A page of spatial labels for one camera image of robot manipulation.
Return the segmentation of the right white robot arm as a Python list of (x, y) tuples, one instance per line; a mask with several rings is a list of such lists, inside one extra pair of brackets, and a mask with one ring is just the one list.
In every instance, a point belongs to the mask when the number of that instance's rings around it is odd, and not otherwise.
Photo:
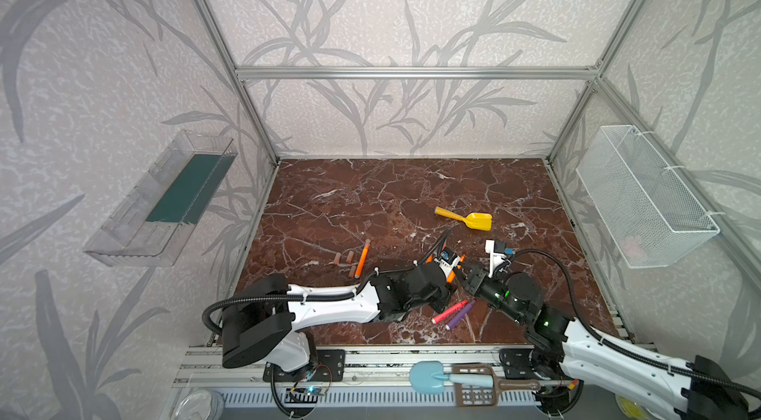
[(463, 289), (524, 330), (542, 374), (562, 374), (629, 399), (660, 419), (757, 419), (748, 400), (760, 392), (733, 382), (716, 362), (691, 361), (639, 348), (571, 316), (544, 300), (525, 273), (492, 279), (476, 265), (457, 269)]

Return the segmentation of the orange marker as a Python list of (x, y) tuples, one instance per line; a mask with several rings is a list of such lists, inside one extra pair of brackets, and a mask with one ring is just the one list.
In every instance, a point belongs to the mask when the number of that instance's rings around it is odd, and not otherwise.
[(465, 257), (466, 256), (463, 255), (459, 257), (456, 261), (453, 261), (450, 267), (449, 275), (447, 275), (447, 279), (446, 279), (447, 283), (453, 283), (453, 281), (455, 281), (455, 278), (457, 277), (457, 273), (459, 269), (461, 269), (461, 266)]
[(366, 239), (366, 241), (364, 243), (363, 251), (362, 251), (362, 253), (360, 255), (360, 259), (359, 259), (358, 265), (356, 267), (356, 271), (354, 273), (354, 278), (355, 279), (359, 279), (361, 277), (362, 273), (363, 273), (364, 265), (366, 263), (366, 260), (367, 260), (368, 254), (369, 254), (370, 245), (371, 245), (371, 239)]

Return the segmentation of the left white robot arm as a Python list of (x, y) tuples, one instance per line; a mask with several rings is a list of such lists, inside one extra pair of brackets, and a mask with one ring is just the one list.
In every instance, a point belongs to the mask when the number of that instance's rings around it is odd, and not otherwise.
[(224, 368), (265, 362), (288, 374), (302, 372), (317, 365), (315, 343), (306, 329), (400, 323), (422, 306), (441, 313), (456, 290), (457, 265), (458, 261), (432, 261), (374, 271), (360, 283), (333, 287), (292, 284), (276, 273), (212, 303), (201, 320), (222, 341)]

